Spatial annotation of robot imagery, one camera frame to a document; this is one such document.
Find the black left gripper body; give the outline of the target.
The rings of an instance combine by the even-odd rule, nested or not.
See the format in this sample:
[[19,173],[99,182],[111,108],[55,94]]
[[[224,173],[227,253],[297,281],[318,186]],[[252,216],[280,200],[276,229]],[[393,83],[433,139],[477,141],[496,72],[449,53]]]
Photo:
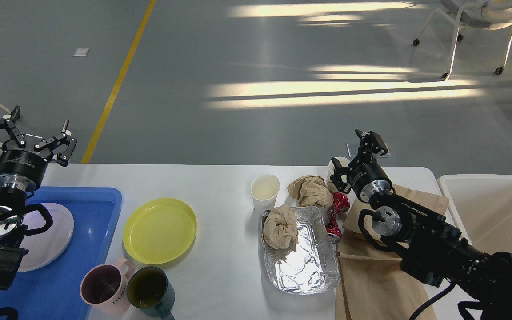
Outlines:
[[48,162],[26,150],[6,150],[0,156],[0,186],[22,191],[38,190]]

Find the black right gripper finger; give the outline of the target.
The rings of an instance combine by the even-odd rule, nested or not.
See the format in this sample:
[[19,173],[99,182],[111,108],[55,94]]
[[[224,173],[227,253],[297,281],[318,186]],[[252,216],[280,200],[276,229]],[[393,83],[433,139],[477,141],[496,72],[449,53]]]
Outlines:
[[[336,158],[339,161],[341,167],[347,167],[350,164],[350,159],[348,158]],[[331,192],[342,192],[343,194],[349,194],[349,190],[343,189],[343,191],[339,190],[337,185],[347,184],[347,176],[346,175],[337,175],[335,176],[335,182],[333,182],[332,176],[335,175],[335,163],[333,160],[330,160],[330,191]]]
[[355,129],[354,133],[360,139],[357,154],[354,157],[355,164],[376,162],[379,157],[388,154],[389,148],[378,133],[373,131],[363,132],[359,129]]

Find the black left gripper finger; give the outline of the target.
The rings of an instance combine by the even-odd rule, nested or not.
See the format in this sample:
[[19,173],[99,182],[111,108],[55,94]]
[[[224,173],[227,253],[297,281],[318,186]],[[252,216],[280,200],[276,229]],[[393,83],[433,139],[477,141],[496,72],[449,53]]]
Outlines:
[[20,119],[20,106],[14,107],[9,115],[0,118],[0,150],[21,150],[26,147],[26,139],[16,127]]
[[77,139],[72,136],[68,126],[69,120],[65,120],[60,134],[36,143],[35,153],[49,163],[67,167],[77,146]]

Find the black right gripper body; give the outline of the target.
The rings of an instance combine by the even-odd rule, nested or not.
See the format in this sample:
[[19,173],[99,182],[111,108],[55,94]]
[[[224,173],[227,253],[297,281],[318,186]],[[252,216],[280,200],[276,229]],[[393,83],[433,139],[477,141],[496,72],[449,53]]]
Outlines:
[[368,203],[376,194],[391,194],[392,181],[377,162],[355,167],[347,175],[347,182],[362,203]]

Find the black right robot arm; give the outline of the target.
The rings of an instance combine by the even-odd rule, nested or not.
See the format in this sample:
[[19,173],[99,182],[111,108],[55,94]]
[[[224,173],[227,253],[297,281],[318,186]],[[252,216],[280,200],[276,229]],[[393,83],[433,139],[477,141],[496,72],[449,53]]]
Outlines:
[[357,154],[347,166],[336,158],[330,162],[331,182],[339,192],[354,192],[368,204],[358,215],[358,229],[370,245],[396,253],[400,269],[424,284],[449,286],[413,312],[416,319],[425,309],[447,295],[455,286],[473,298],[458,303],[464,320],[469,310],[480,310],[482,320],[512,320],[512,253],[481,252],[461,237],[461,231],[430,208],[398,195],[377,158],[388,154],[382,137],[355,130],[360,139]]

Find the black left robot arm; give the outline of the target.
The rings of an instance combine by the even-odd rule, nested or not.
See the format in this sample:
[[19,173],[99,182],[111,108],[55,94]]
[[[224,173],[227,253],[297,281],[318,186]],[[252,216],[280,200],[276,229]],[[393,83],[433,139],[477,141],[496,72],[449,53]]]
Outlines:
[[21,133],[16,127],[20,107],[0,118],[0,290],[12,285],[28,249],[27,236],[38,235],[53,226],[49,210],[40,203],[28,204],[50,163],[66,167],[77,139],[65,120],[56,136],[43,138]]

